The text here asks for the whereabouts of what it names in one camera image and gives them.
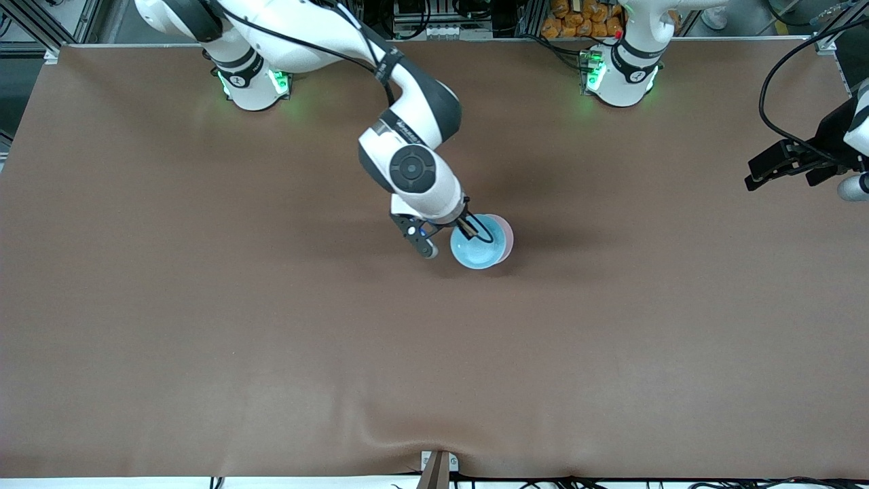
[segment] brown table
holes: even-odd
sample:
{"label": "brown table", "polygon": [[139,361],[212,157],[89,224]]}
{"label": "brown table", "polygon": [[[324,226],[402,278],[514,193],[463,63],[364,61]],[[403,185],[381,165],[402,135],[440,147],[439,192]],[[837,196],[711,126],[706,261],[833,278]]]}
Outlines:
{"label": "brown table", "polygon": [[[626,110],[537,45],[403,45],[464,103],[440,153],[473,209],[514,227],[483,272],[389,220],[364,71],[245,113],[197,49],[63,50],[0,178],[0,476],[445,448],[478,476],[869,478],[866,207],[742,183],[795,44],[674,43]],[[769,112],[807,137],[845,97],[805,52]]]}

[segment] white shoe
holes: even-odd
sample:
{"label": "white shoe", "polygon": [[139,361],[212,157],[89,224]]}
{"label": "white shoe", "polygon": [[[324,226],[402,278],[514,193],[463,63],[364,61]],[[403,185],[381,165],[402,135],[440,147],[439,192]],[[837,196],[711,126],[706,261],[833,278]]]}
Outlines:
{"label": "white shoe", "polygon": [[727,27],[727,6],[703,10],[700,19],[709,29],[722,30]]}

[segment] round joint cover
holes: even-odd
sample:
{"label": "round joint cover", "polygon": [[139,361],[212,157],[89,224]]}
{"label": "round joint cover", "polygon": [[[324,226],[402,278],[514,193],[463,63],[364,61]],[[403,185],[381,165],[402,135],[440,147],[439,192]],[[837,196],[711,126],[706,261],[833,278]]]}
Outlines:
{"label": "round joint cover", "polygon": [[404,146],[392,156],[389,176],[398,190],[423,193],[435,184],[435,157],[421,144]]}

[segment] brown tabletop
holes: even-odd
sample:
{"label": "brown tabletop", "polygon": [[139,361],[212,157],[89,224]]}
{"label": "brown tabletop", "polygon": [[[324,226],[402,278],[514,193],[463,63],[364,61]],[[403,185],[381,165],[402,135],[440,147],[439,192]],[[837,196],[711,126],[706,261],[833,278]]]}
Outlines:
{"label": "brown tabletop", "polygon": [[[402,48],[507,262],[418,257],[356,138],[363,70],[246,113],[198,49],[64,49],[0,177],[0,476],[869,478],[869,213],[748,193],[796,44],[678,42],[638,106],[525,43]],[[769,113],[844,101],[809,50]],[[446,235],[438,242],[447,246]]]}

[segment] blue bowl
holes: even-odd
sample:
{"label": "blue bowl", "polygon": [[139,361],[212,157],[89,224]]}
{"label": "blue bowl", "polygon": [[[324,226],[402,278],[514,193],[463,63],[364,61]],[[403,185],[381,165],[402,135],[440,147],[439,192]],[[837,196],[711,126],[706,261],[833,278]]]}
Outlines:
{"label": "blue bowl", "polygon": [[[480,236],[488,239],[491,233],[492,243],[486,243],[478,238],[467,239],[461,231],[453,229],[453,234],[449,238],[449,249],[462,265],[474,270],[482,270],[501,261],[501,257],[507,250],[507,237],[501,225],[488,215],[474,214],[474,216],[486,227],[485,230],[480,230]],[[474,227],[479,226],[473,219],[469,219],[468,222]]]}

